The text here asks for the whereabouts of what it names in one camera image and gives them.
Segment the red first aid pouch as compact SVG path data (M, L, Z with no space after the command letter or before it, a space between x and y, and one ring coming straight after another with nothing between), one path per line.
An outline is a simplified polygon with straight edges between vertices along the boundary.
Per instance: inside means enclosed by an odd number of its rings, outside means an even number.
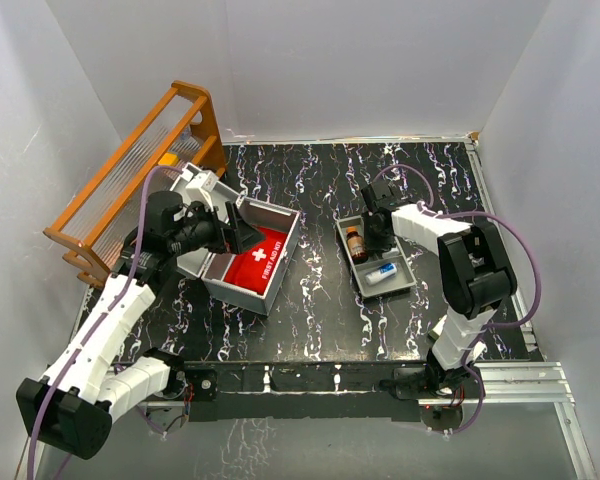
M244 254L233 258L223 281L263 295L278 263L287 235L277 230L259 227L264 241Z

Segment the yellow block on rack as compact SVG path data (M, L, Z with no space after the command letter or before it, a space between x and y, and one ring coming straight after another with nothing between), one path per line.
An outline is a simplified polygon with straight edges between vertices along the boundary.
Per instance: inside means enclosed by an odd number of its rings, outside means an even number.
M173 153L165 153L159 160L160 165L164 166L176 166L179 162L178 156Z

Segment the grey divided plastic tray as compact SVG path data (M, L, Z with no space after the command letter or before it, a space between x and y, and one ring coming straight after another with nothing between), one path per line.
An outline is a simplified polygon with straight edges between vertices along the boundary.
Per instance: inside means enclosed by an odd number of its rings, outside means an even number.
M343 257L364 300L394 295L416 285L405 251L398 240L385 238L377 242L372 238L367 239L360 215L337 219L335 224ZM351 256L347 242L348 229L355 229L362 239L367 254L364 262Z

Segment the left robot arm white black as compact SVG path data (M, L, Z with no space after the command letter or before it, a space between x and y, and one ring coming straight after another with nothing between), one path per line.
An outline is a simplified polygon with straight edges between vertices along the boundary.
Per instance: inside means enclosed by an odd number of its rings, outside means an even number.
M139 224L126 238L98 304L56 362L39 379L24 379L16 391L30 460L39 442L90 459L113 424L145 399L157 393L174 399L184 392L187 376L174 354L153 348L119 373L112 364L180 256L200 249L242 254L264 241L235 203L225 207L228 219L221 221L217 208L185 203L174 191L144 196Z

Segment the aluminium front rail frame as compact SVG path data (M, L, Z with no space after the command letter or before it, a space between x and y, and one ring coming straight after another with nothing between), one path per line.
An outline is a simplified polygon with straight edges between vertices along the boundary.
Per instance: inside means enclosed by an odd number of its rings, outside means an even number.
M142 358L110 367L94 397L49 377L25 380L16 393L36 441L82 459L93 457L113 424L138 411L160 433L189 422L247 418L388 419L426 433L451 435L493 405L551 405L575 474L596 472L557 362L479 362L442 392L428 388L425 366L392 362L177 362Z

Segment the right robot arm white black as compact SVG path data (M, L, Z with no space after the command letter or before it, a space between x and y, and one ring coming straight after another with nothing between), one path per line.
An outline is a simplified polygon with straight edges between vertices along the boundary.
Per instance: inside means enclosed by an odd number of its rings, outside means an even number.
M396 388L449 396L473 373L472 356L487 323L517 290L498 229L488 221L458 221L421 202L409 203L386 180L366 185L361 195L367 207L365 237L384 248L395 238L411 240L435 254L448 306L423 370L404 379L395 377L391 383Z

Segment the white blue spray bottle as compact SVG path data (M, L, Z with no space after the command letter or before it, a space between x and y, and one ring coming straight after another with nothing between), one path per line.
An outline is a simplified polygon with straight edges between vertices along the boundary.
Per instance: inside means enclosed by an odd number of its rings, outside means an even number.
M397 274L398 267L394 262L385 263L378 268L365 274L364 278L368 285L377 285Z

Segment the grey metal medicine case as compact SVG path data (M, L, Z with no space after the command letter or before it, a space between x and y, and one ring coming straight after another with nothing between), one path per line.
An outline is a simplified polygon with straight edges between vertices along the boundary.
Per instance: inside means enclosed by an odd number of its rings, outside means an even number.
M240 216L265 235L265 240L247 252L212 254L205 249L182 255L177 269L190 279L203 281L209 294L220 301L254 313L270 313L298 243L301 213L259 201L224 185L215 173L189 163L171 189L186 204L200 201L218 209L226 222L226 204L236 205Z

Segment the orange wooden rack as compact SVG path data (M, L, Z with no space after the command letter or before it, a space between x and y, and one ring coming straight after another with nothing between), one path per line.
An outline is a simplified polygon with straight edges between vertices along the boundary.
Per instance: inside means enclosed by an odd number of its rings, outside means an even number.
M63 259L78 279L101 288L120 251L125 232L137 223L142 185L165 153L174 167L191 163L222 177L225 154L212 96L202 86L175 81L111 157L44 229L66 249Z

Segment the white green small box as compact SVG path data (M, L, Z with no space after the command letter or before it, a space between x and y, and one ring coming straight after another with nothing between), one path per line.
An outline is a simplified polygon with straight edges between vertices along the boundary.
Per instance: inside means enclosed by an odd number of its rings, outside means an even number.
M446 318L443 317L441 318L438 323L428 331L427 333L427 338L431 341L431 342L435 342L439 339L440 335L442 334L443 331L443 327L445 324ZM479 341L473 348L472 353L468 356L468 361L472 362L475 361L477 359L479 359L484 352L487 350L487 346L483 341Z

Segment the brown bottle orange cap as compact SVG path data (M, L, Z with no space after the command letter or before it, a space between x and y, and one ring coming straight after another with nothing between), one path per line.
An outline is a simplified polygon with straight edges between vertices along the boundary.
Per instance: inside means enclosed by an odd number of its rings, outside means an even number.
M355 264L361 264L368 260L364 239L356 227L346 228L346 244Z

